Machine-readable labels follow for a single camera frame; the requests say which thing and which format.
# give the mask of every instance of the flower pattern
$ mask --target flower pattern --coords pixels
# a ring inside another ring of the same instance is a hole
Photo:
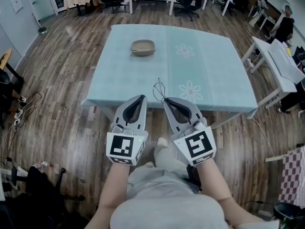
[[[176,54],[182,55],[183,58],[188,59],[191,56],[194,56],[193,48],[186,47],[185,44],[181,44],[180,46],[176,46]]]
[[[182,91],[180,97],[182,99],[186,99],[192,103],[196,103],[197,100],[202,100],[202,96],[198,93],[201,90],[201,87],[196,85],[193,87],[193,83],[191,81],[186,82],[185,85],[179,85],[179,89]]]

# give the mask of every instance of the person in black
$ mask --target person in black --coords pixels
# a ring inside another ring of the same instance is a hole
[[[276,31],[276,35],[269,39],[267,43],[271,44],[275,39],[279,40],[279,42],[286,42],[287,40],[292,39],[294,33],[294,19],[291,18],[292,10],[289,5],[285,6],[286,17],[283,18],[280,25],[273,28],[270,31],[270,35]],[[260,52],[258,49],[255,49],[254,54],[259,55]]]

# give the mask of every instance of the door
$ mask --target door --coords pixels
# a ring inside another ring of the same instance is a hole
[[[55,15],[51,0],[30,0],[36,20],[41,21]]]

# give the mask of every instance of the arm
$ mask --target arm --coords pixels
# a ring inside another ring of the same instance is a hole
[[[273,30],[271,30],[271,31],[269,32],[269,34],[272,34],[273,32],[277,31],[278,28],[280,28],[280,25],[274,27]]]
[[[202,185],[202,193],[214,198],[220,204],[229,225],[236,227],[263,221],[245,211],[234,201],[223,175],[212,158],[200,163],[196,168]]]
[[[85,229],[108,229],[114,210],[126,200],[130,166],[113,163],[100,197],[99,207]]]
[[[287,37],[287,40],[292,39],[292,37],[293,37],[293,34],[292,34],[292,33],[290,33],[290,34],[288,35],[288,37]]]

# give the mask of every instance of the light blue tablecloth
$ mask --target light blue tablecloth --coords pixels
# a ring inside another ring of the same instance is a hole
[[[143,39],[154,41],[154,55],[133,56],[132,42]],[[167,97],[188,99],[200,110],[247,113],[257,108],[244,66],[229,38],[139,24],[112,26],[87,98],[81,104],[119,106],[144,94],[148,107],[161,108],[153,96],[158,77]]]

